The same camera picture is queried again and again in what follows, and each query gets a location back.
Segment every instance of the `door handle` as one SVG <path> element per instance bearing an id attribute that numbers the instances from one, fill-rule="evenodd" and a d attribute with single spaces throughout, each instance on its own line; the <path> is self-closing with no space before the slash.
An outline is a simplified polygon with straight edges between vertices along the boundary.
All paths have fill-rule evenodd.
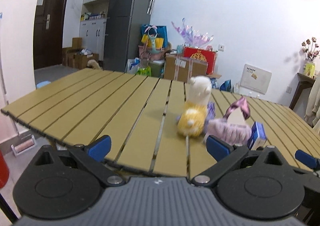
<path id="1" fill-rule="evenodd" d="M 47 22 L 46 22 L 46 25 L 45 25 L 45 29 L 49 29 L 49 26 L 50 26 L 50 14 L 47 15 Z"/>

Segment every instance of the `wooden console table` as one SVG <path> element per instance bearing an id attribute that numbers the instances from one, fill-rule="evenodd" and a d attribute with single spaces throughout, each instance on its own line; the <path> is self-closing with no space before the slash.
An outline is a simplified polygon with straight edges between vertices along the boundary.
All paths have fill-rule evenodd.
<path id="1" fill-rule="evenodd" d="M 297 75 L 298 75 L 299 83 L 289 106 L 291 110 L 294 109 L 302 91 L 305 89 L 311 88 L 316 81 L 315 79 L 310 78 L 301 73 L 297 73 Z"/>

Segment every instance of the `dark brown door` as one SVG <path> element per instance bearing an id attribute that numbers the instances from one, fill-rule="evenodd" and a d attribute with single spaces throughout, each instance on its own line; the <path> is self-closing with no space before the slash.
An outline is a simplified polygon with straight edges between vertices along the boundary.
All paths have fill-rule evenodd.
<path id="1" fill-rule="evenodd" d="M 38 0 L 33 31 L 34 69 L 62 63 L 62 33 L 67 0 Z"/>

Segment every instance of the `wall outlet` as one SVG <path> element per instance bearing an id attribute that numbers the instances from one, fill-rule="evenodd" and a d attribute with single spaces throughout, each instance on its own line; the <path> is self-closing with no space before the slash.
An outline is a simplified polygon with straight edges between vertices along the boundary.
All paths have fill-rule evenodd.
<path id="1" fill-rule="evenodd" d="M 220 44 L 219 44 L 218 50 L 219 50 L 219 51 L 224 51 L 224 45 L 220 45 Z"/>
<path id="2" fill-rule="evenodd" d="M 287 87 L 287 90 L 286 90 L 285 92 L 288 93 L 288 94 L 290 94 L 291 91 L 292 91 L 292 87 L 288 86 L 288 87 Z"/>

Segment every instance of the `yellow plush outfit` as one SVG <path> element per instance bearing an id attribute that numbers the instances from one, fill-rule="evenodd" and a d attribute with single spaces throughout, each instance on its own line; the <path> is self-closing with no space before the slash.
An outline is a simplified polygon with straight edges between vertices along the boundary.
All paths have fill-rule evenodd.
<path id="1" fill-rule="evenodd" d="M 178 122 L 178 133 L 185 137 L 198 137 L 203 131 L 207 112 L 207 105 L 186 101 Z"/>

